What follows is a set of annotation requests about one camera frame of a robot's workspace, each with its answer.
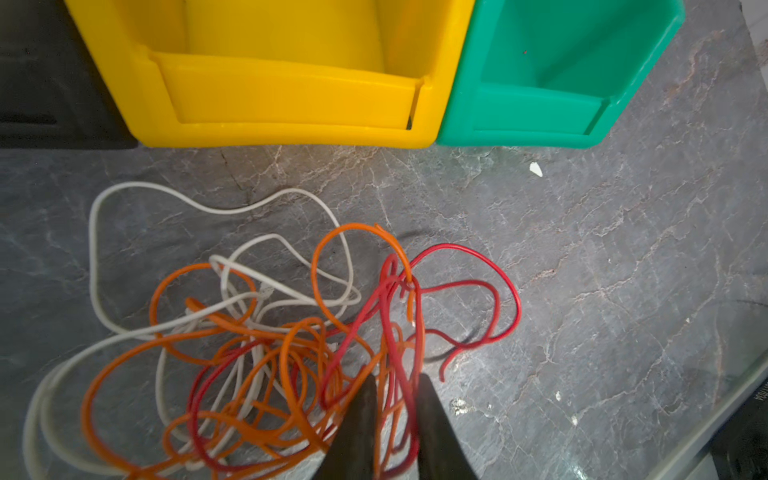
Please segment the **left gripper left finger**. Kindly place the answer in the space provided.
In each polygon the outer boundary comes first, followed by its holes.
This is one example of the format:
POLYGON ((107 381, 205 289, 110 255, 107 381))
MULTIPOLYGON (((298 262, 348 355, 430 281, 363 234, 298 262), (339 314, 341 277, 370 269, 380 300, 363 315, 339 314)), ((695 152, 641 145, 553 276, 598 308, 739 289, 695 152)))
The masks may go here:
POLYGON ((374 478, 377 411, 376 382, 368 375, 312 480, 374 478))

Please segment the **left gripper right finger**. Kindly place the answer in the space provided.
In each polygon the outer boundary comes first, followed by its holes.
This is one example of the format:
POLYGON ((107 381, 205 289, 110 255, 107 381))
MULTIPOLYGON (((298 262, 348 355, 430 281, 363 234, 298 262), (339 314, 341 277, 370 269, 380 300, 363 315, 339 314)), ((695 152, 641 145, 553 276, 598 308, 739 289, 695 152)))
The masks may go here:
POLYGON ((442 407, 430 377, 419 375, 416 393, 421 480, 477 480, 442 407))

